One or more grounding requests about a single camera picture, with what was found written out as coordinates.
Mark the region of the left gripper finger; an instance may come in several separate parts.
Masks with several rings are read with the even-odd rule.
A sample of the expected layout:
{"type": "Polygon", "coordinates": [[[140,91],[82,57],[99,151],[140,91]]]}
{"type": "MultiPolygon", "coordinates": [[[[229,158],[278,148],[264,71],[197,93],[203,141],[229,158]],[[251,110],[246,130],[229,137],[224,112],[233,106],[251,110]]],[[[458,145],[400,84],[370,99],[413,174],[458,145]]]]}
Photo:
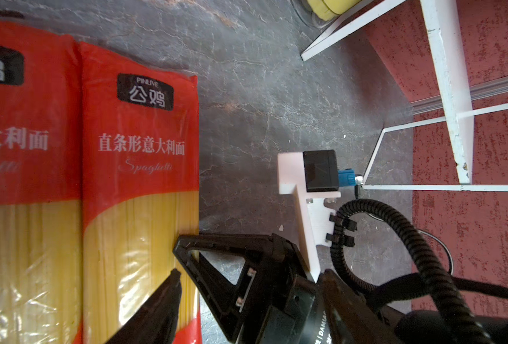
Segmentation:
{"type": "Polygon", "coordinates": [[[173,343],[181,296],[181,273],[173,269],[133,317],[106,343],[173,343]]]}

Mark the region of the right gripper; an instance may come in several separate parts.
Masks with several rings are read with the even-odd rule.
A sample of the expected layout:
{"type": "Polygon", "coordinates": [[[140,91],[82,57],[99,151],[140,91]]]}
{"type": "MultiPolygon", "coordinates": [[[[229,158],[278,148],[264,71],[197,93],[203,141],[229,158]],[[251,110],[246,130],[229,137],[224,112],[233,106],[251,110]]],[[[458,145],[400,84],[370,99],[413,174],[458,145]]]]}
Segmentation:
{"type": "Polygon", "coordinates": [[[333,274],[316,283],[277,235],[181,235],[174,256],[226,339],[237,343],[391,343],[392,332],[333,274]],[[244,259],[229,281],[205,254],[244,259]]]}

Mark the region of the white two-tier shelf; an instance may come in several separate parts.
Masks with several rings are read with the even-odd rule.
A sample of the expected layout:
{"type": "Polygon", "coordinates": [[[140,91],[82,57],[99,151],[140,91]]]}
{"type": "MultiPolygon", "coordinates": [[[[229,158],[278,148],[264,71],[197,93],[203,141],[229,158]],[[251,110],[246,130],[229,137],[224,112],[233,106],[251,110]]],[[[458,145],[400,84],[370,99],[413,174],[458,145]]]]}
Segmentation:
{"type": "Polygon", "coordinates": [[[360,1],[302,52],[309,60],[367,27],[370,42],[404,94],[421,107],[439,102],[458,173],[455,191],[504,191],[484,185],[475,117],[508,103],[475,108],[476,92],[502,94],[508,83],[508,1],[360,1]]]}

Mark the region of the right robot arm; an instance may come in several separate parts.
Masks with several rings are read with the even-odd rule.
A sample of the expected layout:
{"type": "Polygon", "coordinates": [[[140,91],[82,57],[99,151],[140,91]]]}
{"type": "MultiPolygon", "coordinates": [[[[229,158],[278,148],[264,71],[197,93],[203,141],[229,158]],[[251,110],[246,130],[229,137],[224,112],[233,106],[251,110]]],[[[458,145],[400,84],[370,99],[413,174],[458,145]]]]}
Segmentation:
{"type": "Polygon", "coordinates": [[[333,267],[317,279],[276,234],[182,235],[174,255],[231,343],[508,343],[508,319],[477,317],[463,298],[508,300],[508,288],[453,277],[396,209],[355,199],[328,222],[333,267]],[[348,268],[344,250],[361,213],[390,226],[417,272],[374,286],[348,268]]]}

